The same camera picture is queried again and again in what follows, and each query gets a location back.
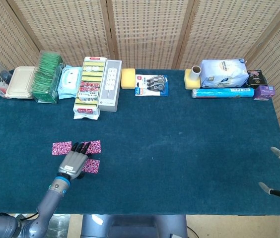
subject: small box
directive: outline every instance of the small box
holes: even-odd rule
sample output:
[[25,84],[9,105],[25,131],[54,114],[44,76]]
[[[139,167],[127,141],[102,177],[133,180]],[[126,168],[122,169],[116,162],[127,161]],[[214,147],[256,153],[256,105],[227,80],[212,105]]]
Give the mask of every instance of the small box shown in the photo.
[[19,66],[14,70],[5,96],[8,98],[32,99],[31,85],[33,82],[34,66]]
[[249,78],[247,79],[245,86],[256,89],[259,85],[267,86],[267,80],[263,76],[261,70],[248,70]]
[[36,102],[57,103],[57,89],[64,66],[63,58],[58,52],[40,51],[31,85],[31,93]]
[[121,60],[107,60],[98,103],[98,107],[101,111],[117,111],[121,71]]
[[276,90],[274,86],[259,85],[255,89],[255,94],[253,96],[253,99],[259,101],[268,101],[275,94],[276,94]]

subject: blue plastic wrap roll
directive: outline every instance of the blue plastic wrap roll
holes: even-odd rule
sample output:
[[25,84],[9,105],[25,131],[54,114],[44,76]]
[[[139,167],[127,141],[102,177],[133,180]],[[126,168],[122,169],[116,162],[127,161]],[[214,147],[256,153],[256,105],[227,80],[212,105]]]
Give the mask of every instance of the blue plastic wrap roll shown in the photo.
[[192,90],[192,98],[251,98],[253,88],[200,88]]

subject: floor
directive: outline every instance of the floor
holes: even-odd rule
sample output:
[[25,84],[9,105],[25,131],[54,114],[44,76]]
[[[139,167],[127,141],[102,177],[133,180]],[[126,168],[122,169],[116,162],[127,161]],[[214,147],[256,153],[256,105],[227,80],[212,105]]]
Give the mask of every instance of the floor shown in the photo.
[[[81,222],[82,215],[70,216],[68,238],[80,238]],[[200,238],[280,238],[280,216],[189,215],[187,225]]]

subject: blue wet wipes package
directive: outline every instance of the blue wet wipes package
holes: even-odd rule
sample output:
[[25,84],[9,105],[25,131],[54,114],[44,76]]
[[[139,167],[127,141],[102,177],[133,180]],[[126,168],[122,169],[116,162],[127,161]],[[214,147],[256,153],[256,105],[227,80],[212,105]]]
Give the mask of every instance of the blue wet wipes package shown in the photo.
[[62,70],[58,94],[59,99],[75,98],[81,80],[82,67],[72,67],[67,65]]

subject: green packaged item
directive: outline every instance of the green packaged item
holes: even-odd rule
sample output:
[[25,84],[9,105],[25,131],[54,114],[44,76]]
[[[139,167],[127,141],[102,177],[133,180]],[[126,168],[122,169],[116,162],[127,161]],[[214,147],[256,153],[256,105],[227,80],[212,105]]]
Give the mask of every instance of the green packaged item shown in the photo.
[[60,54],[41,51],[31,92],[38,103],[57,103],[57,88],[65,66]]

